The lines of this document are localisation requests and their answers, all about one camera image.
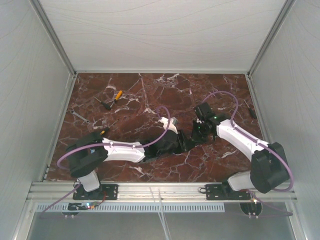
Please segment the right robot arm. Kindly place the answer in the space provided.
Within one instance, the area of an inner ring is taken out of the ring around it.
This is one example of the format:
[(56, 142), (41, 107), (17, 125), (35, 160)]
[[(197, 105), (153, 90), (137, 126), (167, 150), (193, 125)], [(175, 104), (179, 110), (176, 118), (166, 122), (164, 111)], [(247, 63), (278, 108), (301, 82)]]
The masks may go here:
[(194, 112), (197, 119), (193, 121), (191, 139), (195, 144), (206, 143), (208, 136), (219, 137), (250, 161), (250, 170), (235, 173), (221, 186), (225, 198), (232, 199), (245, 189), (256, 189), (266, 194), (291, 178), (281, 144), (270, 144), (255, 137), (232, 122), (228, 114), (215, 114), (207, 102), (197, 105)]

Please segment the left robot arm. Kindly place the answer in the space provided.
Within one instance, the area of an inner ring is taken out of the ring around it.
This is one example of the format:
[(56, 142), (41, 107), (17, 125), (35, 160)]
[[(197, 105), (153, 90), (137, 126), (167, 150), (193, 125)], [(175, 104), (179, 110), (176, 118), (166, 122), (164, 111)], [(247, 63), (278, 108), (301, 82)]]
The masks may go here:
[(90, 133), (67, 147), (70, 175), (78, 179), (91, 199), (99, 198), (103, 187), (96, 168), (106, 161), (148, 163), (168, 155), (179, 155), (195, 147), (182, 130), (168, 130), (162, 138), (152, 143), (120, 142), (107, 139), (97, 132)]

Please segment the white zip ties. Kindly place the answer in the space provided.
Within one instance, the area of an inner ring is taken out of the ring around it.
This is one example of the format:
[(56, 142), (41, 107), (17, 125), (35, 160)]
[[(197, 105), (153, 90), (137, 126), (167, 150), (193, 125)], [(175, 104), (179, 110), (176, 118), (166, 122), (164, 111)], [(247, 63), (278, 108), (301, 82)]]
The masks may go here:
[(172, 240), (171, 233), (170, 233), (170, 230), (169, 230), (169, 227), (168, 227), (168, 223), (167, 223), (167, 219), (166, 219), (165, 212), (164, 212), (164, 206), (163, 206), (163, 202), (162, 202), (162, 197), (161, 197), (161, 194), (160, 194), (159, 190), (158, 190), (158, 195), (157, 195), (157, 202), (159, 204), (158, 217), (159, 217), (160, 223), (161, 223), (163, 231), (164, 231), (165, 239), (166, 240)]

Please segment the black tool at right edge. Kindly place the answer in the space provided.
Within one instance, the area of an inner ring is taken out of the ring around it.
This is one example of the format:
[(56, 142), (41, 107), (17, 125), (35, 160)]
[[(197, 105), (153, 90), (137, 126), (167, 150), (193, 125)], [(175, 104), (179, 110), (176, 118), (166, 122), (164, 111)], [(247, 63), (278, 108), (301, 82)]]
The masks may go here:
[(253, 108), (250, 107), (249, 104), (248, 104), (245, 100), (244, 100), (244, 103), (245, 103), (246, 106), (247, 106), (247, 109), (248, 109), (248, 111), (249, 111), (250, 116), (251, 116), (253, 119), (257, 119), (257, 115), (256, 115), (255, 111), (253, 110)]

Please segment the yellow black screwdriver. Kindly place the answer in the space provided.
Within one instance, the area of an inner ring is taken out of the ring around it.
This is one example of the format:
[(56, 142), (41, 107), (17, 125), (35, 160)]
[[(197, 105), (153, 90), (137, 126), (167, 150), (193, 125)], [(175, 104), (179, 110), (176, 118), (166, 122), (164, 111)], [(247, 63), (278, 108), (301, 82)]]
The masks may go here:
[(105, 133), (107, 133), (110, 128), (115, 124), (117, 123), (119, 120), (117, 119), (116, 121), (114, 121), (112, 124), (106, 126), (105, 128), (101, 128), (101, 129), (98, 129), (96, 130), (96, 132), (98, 132), (100, 135), (104, 135)]

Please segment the small circuit board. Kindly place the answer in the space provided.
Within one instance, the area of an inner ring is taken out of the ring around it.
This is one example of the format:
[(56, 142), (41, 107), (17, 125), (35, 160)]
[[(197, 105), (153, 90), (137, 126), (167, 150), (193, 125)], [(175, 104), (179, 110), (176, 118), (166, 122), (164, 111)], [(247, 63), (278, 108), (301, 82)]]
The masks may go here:
[(86, 202), (86, 203), (69, 203), (67, 206), (68, 211), (86, 211), (94, 209), (99, 206), (101, 203), (98, 201)]

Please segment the silver wrench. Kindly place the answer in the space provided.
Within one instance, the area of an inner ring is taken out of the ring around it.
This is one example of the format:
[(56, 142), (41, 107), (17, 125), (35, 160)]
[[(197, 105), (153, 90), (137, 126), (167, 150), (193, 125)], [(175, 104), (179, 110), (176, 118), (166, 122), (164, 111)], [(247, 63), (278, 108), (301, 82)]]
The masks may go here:
[(88, 119), (86, 119), (85, 117), (81, 116), (80, 114), (78, 114), (77, 112), (75, 112), (74, 110), (71, 110), (70, 113), (74, 116), (76, 116), (77, 118), (83, 120), (86, 123), (89, 123), (90, 121)]

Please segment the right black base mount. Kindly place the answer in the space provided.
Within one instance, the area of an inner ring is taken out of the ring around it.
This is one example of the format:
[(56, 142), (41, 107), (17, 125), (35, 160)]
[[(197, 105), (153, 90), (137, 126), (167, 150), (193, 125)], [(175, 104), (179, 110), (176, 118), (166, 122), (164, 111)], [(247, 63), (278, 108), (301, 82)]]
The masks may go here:
[(244, 190), (233, 190), (227, 181), (220, 183), (205, 184), (198, 191), (204, 194), (209, 201), (246, 201), (251, 199), (251, 195)]

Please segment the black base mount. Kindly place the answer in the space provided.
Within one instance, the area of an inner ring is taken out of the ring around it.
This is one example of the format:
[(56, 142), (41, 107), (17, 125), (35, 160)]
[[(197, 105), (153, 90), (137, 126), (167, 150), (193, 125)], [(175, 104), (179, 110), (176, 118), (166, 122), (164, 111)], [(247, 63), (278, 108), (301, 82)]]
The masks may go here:
[(244, 190), (233, 190), (227, 181), (220, 183), (205, 184), (198, 191), (204, 194), (209, 201), (246, 201), (251, 199), (251, 195)]
[(77, 188), (73, 193), (73, 200), (107, 200), (115, 201), (118, 199), (118, 184), (107, 184), (101, 183), (100, 187), (96, 190), (87, 192), (85, 191), (83, 185)]

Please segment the orange handled screwdriver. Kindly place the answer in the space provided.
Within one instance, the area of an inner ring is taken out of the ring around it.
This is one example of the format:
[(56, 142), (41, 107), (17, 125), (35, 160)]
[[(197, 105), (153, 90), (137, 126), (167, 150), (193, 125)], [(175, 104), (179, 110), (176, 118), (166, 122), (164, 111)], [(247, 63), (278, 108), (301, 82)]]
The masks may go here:
[(112, 106), (119, 100), (119, 98), (122, 96), (122, 94), (123, 94), (123, 91), (120, 90), (111, 103), (105, 103), (105, 102), (99, 100), (97, 97), (94, 97), (94, 99), (97, 100), (105, 109), (111, 110)]

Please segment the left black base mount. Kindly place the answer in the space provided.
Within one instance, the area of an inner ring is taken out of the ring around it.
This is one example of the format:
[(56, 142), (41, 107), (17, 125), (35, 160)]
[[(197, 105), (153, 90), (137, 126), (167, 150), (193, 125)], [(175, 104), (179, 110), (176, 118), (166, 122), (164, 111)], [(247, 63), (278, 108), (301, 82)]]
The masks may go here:
[(118, 199), (118, 184), (107, 184), (101, 183), (100, 187), (96, 190), (87, 192), (85, 191), (83, 185), (77, 188), (73, 193), (73, 200), (107, 200), (115, 201)]

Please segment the aluminium front rail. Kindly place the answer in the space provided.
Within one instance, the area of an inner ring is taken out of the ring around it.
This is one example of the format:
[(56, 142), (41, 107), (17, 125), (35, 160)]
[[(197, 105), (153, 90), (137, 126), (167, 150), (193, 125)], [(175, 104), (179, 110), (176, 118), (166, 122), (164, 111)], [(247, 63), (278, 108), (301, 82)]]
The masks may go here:
[[(26, 199), (53, 203), (73, 190), (72, 181), (33, 182)], [(118, 182), (117, 202), (153, 203), (161, 197), (164, 203), (204, 203), (206, 195), (199, 189), (205, 182)]]

